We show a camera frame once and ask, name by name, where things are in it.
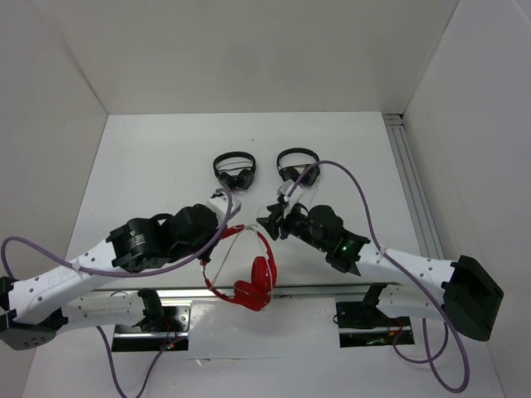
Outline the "red over-ear headphones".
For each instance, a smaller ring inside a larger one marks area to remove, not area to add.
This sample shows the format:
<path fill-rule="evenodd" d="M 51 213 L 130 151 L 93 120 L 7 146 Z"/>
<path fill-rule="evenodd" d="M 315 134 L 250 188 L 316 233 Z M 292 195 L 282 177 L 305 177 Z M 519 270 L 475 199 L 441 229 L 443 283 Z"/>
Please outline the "red over-ear headphones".
<path fill-rule="evenodd" d="M 201 261 L 202 277 L 207 289 L 212 292 L 217 298 L 227 303 L 240 305 L 254 312 L 260 312 L 271 301 L 273 290 L 277 283 L 278 269 L 275 262 L 273 250 L 269 241 L 261 234 L 254 226 L 236 225 L 227 228 L 221 236 L 224 240 L 230 236 L 235 235 L 236 238 L 231 243 L 229 250 L 220 265 L 222 269 L 228 255 L 231 252 L 231 248 L 236 243 L 237 237 L 243 231 L 252 231 L 257 240 L 261 243 L 261 248 L 264 249 L 264 255 L 258 255 L 253 259 L 251 266 L 251 280 L 237 280 L 233 284 L 232 296 L 221 293 L 215 286 L 215 284 L 207 277 L 206 273 L 206 261 Z"/>

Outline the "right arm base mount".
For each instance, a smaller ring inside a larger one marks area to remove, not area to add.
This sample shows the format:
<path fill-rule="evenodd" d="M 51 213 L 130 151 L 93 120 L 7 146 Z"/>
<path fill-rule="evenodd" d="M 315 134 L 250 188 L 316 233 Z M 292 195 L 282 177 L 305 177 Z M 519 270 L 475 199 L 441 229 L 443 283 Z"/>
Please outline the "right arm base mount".
<path fill-rule="evenodd" d="M 410 318 L 389 318 L 361 302 L 337 302 L 333 322 L 339 328 L 341 348 L 391 346 L 396 336 L 399 345 L 415 343 Z"/>

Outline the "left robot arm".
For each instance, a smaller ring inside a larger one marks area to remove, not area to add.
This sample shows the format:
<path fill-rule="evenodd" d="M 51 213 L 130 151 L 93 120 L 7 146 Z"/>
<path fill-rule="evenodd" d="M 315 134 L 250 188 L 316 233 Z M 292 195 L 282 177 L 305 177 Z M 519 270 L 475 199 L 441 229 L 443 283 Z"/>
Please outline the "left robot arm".
<path fill-rule="evenodd" d="M 1 279 L 1 339 L 22 351 L 58 334 L 123 324 L 144 332 L 166 317 L 154 289 L 101 297 L 95 290 L 116 279 L 155 276 L 212 251 L 227 225 L 226 211 L 197 204 L 171 215 L 134 218 L 112 230 L 95 247 L 29 279 Z"/>

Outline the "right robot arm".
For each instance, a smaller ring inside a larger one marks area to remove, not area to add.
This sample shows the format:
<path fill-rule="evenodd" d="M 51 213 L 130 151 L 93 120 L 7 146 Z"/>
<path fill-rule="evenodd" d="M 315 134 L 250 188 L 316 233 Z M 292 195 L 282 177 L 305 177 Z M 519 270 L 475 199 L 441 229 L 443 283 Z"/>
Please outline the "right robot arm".
<path fill-rule="evenodd" d="M 437 260 L 377 246 L 345 229 L 343 219 L 327 205 L 309 211 L 296 205 L 285 213 L 275 204 L 267 210 L 268 216 L 257 222 L 273 240 L 293 236 L 323 252 L 337 271 L 377 281 L 363 300 L 366 322 L 430 318 L 450 323 L 470 339 L 490 339 L 504 292 L 476 259 L 462 255 Z"/>

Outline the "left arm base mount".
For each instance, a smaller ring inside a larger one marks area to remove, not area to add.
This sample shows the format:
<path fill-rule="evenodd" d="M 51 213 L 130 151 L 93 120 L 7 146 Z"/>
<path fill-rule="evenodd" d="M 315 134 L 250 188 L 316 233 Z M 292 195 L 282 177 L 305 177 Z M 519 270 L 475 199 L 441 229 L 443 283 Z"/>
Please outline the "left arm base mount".
<path fill-rule="evenodd" d="M 146 330 L 140 326 L 116 325 L 112 352 L 158 352 L 162 347 L 169 352 L 187 351 L 192 302 L 166 299 L 162 305 L 163 319 Z"/>

